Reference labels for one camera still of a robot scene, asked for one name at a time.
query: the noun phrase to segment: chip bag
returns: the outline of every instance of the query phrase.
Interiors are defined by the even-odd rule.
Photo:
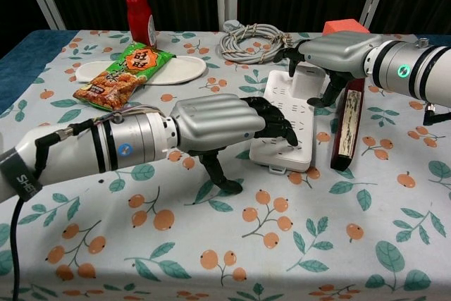
[[[130,44],[104,72],[73,96],[95,107],[115,111],[124,107],[133,92],[148,81],[174,54],[138,42]]]

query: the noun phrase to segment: tablecloth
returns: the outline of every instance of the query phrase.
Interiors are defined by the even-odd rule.
[[[184,85],[146,86],[132,101],[169,113],[190,97],[262,95],[269,72],[287,70],[286,61],[225,61],[216,50],[222,34],[160,32],[160,49],[202,58],[208,70]],[[2,151],[31,128],[98,116],[72,97],[81,86],[75,70],[112,62],[129,43],[129,32],[77,33],[0,115]],[[267,46],[249,41],[248,48]],[[225,175],[244,188],[239,195],[222,194],[198,158],[178,151],[45,187],[20,215],[20,298],[448,300],[450,130],[447,123],[421,126],[423,107],[367,79],[356,155],[346,171],[329,167],[333,105],[315,112],[306,173],[269,173],[249,160],[249,142],[222,151]],[[15,202],[0,209],[0,300],[11,298]]]

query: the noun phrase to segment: ketchup bottle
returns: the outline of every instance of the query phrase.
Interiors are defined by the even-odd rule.
[[[154,17],[147,0],[125,0],[127,3],[128,27],[132,38],[156,48]]]

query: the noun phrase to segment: robotic hand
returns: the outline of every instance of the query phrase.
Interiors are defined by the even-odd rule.
[[[181,100],[169,116],[142,105],[69,126],[35,128],[0,155],[0,202],[15,194],[27,201],[44,185],[165,159],[176,147],[199,156],[213,183],[236,194],[242,187],[224,176],[217,155],[253,137],[298,143],[279,109],[262,97],[234,94]]]
[[[312,40],[302,40],[295,48],[280,50],[274,62],[290,59],[292,77],[296,65],[306,61],[323,68],[330,82],[322,98],[310,98],[314,107],[330,106],[346,84],[372,77],[374,85],[385,90],[424,100],[424,125],[450,120],[451,113],[435,115],[434,104],[451,107],[451,47],[383,41],[382,35],[340,31]]]

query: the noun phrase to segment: power strip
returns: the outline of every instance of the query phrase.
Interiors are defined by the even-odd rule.
[[[282,137],[260,138],[251,141],[250,159],[268,166],[271,173],[287,170],[305,172],[313,153],[314,108],[307,100],[319,96],[326,73],[309,63],[299,63],[295,75],[272,70],[263,97],[279,108],[296,133],[299,144],[288,144]]]

